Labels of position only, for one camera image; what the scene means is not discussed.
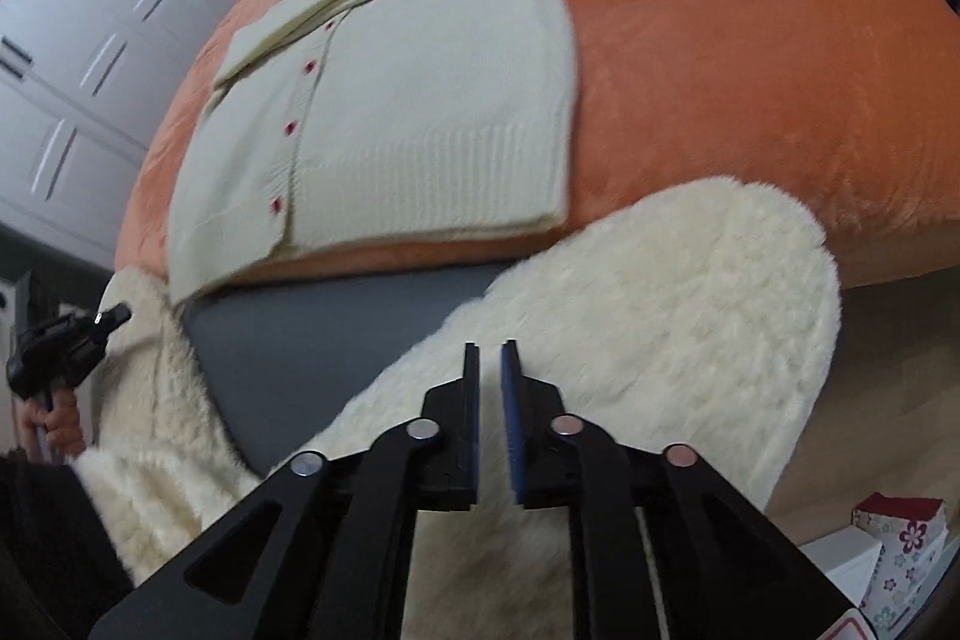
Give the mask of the person's left hand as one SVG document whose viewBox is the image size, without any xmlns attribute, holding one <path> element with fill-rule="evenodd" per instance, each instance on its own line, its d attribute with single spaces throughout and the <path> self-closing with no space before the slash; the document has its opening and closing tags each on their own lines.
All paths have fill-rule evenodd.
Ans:
<svg viewBox="0 0 960 640">
<path fill-rule="evenodd" d="M 76 395 L 70 388 L 53 393 L 50 411 L 36 401 L 26 401 L 18 408 L 18 431 L 21 447 L 29 463 L 49 463 L 41 448 L 41 435 L 46 436 L 52 455 L 75 458 L 86 450 L 82 416 Z"/>
</svg>

